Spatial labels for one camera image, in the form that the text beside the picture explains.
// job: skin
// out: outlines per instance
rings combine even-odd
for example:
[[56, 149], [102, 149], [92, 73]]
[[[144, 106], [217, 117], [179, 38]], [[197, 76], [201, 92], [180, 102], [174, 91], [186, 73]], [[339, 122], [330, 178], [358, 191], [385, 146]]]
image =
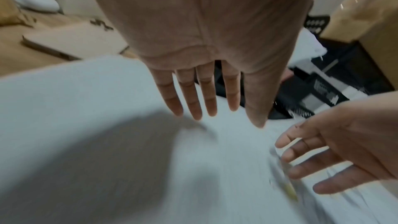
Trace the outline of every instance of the skin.
[[194, 119], [217, 113], [214, 61], [222, 60], [227, 100], [239, 108], [244, 74], [246, 112], [263, 127], [312, 0], [97, 0], [147, 65], [167, 106], [181, 116], [177, 76]]
[[398, 179], [398, 92], [342, 103], [294, 125], [276, 141], [277, 148], [299, 142], [282, 154], [291, 162], [328, 146], [289, 171], [301, 179], [327, 167], [351, 161], [352, 166], [314, 185], [318, 194], [333, 194], [376, 180]]

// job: palm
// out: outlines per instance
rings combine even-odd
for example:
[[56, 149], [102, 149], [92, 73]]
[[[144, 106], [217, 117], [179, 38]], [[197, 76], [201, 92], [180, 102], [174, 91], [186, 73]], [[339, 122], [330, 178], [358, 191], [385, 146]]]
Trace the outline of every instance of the palm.
[[245, 74], [246, 111], [264, 126], [279, 80], [311, 0], [98, 0], [107, 17], [149, 67], [168, 107], [183, 113], [176, 73], [189, 110], [202, 117], [197, 73], [208, 113], [217, 112], [214, 60], [222, 60], [227, 100], [240, 104]]
[[351, 161], [352, 166], [314, 186], [315, 192], [320, 194], [341, 192], [375, 180], [398, 179], [398, 116], [372, 110], [380, 107], [379, 102], [374, 101], [377, 99], [349, 102], [286, 131], [276, 142], [277, 147], [285, 147], [296, 138], [302, 139], [284, 152], [282, 159], [285, 162], [311, 150], [329, 147], [293, 167], [289, 176], [300, 179], [343, 161]]

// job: wooden table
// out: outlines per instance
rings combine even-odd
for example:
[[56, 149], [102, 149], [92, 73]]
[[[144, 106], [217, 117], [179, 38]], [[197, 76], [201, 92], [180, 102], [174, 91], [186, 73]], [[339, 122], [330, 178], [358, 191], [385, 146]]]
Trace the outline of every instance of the wooden table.
[[[89, 17], [43, 14], [26, 10], [23, 12], [36, 18], [37, 25], [35, 28], [22, 25], [0, 27], [0, 77], [68, 61], [24, 46], [21, 43], [23, 34], [32, 32], [34, 29], [48, 29], [90, 19]], [[136, 58], [130, 49], [125, 50], [122, 55]]]

